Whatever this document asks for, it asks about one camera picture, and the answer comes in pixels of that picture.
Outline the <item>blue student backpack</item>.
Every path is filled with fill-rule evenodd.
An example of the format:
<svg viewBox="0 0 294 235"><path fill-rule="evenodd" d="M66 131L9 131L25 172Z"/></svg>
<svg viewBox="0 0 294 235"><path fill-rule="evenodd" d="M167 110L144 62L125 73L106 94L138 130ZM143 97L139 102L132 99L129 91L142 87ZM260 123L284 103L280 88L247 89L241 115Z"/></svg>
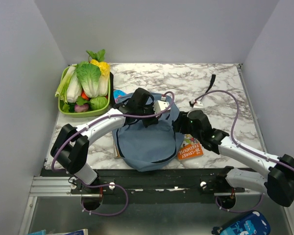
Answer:
<svg viewBox="0 0 294 235"><path fill-rule="evenodd" d="M116 103L131 97L133 93L120 97ZM155 114L155 117L159 118L158 124L144 127L143 122L139 121L112 131L114 145L120 157L128 166L140 172L161 169L167 165L178 155L186 135L173 130L172 122L178 118L181 111L172 98L157 93L151 94L155 101L163 96L170 103L164 111Z"/></svg>

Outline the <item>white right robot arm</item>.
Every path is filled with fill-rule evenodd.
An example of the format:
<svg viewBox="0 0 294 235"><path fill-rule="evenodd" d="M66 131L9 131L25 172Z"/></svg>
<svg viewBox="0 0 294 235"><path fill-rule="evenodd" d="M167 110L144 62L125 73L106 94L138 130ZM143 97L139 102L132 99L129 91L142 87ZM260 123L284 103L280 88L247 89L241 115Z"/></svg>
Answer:
<svg viewBox="0 0 294 235"><path fill-rule="evenodd" d="M208 151L235 159L251 171L229 167L216 179L222 192L247 188L266 194L275 203L289 207L294 201L294 158L268 154L238 143L227 132L213 128L201 110L180 112L172 123L175 132L190 134Z"/></svg>

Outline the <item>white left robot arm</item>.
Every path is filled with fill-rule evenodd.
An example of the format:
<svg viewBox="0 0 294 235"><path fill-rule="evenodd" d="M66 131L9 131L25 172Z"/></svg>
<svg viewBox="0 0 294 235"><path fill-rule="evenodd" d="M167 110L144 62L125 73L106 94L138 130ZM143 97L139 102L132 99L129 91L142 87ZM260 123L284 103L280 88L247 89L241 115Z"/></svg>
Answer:
<svg viewBox="0 0 294 235"><path fill-rule="evenodd" d="M88 149L91 144L107 133L133 123L136 120L156 120L153 95L138 88L131 97L117 103L106 114L79 127L66 124L62 127L50 154L55 162L71 175L82 181L82 188L87 193L98 190L98 174L87 164Z"/></svg>

